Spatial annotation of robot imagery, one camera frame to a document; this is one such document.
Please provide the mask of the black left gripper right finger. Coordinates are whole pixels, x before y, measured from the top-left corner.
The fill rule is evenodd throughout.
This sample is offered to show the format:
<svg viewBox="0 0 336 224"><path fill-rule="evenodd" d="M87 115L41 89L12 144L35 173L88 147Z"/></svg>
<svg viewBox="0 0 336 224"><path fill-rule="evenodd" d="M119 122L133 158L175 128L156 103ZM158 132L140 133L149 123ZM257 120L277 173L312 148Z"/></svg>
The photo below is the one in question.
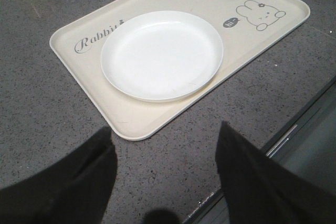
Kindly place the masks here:
<svg viewBox="0 0 336 224"><path fill-rule="evenodd" d="M286 170L222 122L215 161L230 223L335 223L335 196Z"/></svg>

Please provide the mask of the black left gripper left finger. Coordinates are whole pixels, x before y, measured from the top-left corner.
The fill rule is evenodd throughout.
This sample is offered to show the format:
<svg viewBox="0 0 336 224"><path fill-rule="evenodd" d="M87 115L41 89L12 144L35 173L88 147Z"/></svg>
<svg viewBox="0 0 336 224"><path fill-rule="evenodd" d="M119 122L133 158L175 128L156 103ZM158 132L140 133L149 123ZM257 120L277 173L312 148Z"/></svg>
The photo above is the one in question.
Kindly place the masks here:
<svg viewBox="0 0 336 224"><path fill-rule="evenodd" d="M111 129L103 127L57 163L1 189L1 223L100 223L116 175Z"/></svg>

